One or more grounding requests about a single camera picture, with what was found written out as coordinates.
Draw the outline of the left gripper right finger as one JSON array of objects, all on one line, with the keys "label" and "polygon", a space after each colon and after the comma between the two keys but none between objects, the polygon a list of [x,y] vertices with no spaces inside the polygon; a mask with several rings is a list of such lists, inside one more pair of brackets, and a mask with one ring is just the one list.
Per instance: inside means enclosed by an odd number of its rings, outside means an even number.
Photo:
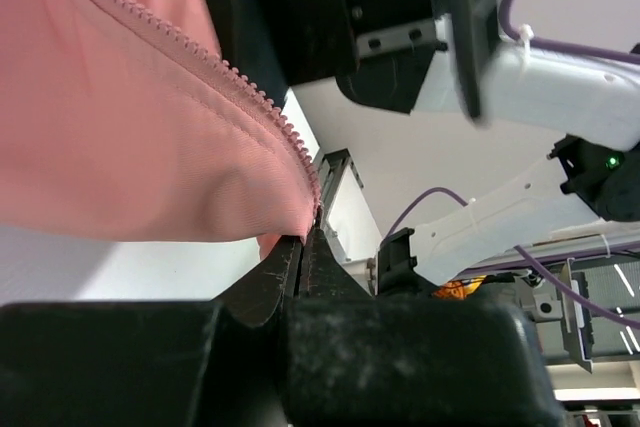
[{"label": "left gripper right finger", "polygon": [[327,237],[314,226],[303,246],[297,274],[297,303],[370,301],[373,297],[336,260]]}]

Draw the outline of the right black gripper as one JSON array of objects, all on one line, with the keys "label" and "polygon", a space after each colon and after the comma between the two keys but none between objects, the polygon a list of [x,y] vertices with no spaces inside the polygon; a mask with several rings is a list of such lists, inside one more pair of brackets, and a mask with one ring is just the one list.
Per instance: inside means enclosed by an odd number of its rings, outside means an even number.
[{"label": "right black gripper", "polygon": [[273,45],[257,0],[205,1],[221,57],[275,102],[288,84],[331,78],[356,104],[407,114],[442,53],[463,112],[485,118],[498,0],[259,0]]}]

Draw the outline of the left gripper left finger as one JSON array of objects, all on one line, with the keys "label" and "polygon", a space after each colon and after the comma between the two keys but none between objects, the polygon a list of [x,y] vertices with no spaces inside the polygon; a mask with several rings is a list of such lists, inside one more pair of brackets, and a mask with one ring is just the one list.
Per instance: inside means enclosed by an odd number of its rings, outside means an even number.
[{"label": "left gripper left finger", "polygon": [[285,298],[296,296],[303,243],[281,237],[267,257],[219,295],[231,315],[250,327],[268,323]]}]

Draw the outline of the pink hooded zip jacket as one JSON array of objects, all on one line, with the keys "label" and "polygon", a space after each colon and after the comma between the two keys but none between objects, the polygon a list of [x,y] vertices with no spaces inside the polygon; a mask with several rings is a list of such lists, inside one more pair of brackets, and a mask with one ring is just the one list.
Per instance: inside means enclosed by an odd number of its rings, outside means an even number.
[{"label": "pink hooded zip jacket", "polygon": [[204,0],[1,0],[1,220],[114,241],[306,238],[317,174]]}]

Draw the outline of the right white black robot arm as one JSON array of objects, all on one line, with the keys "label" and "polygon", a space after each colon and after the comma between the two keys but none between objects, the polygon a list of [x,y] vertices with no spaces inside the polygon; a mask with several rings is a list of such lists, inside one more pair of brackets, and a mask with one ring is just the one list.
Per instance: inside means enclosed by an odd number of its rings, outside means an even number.
[{"label": "right white black robot arm", "polygon": [[462,114],[561,134],[492,192],[428,224],[393,224],[377,287],[433,292],[497,254],[552,232],[639,218],[639,58],[513,28],[513,0],[205,0],[223,54],[270,93],[332,80],[313,102],[320,137],[341,136],[394,200],[445,157],[423,121]]}]

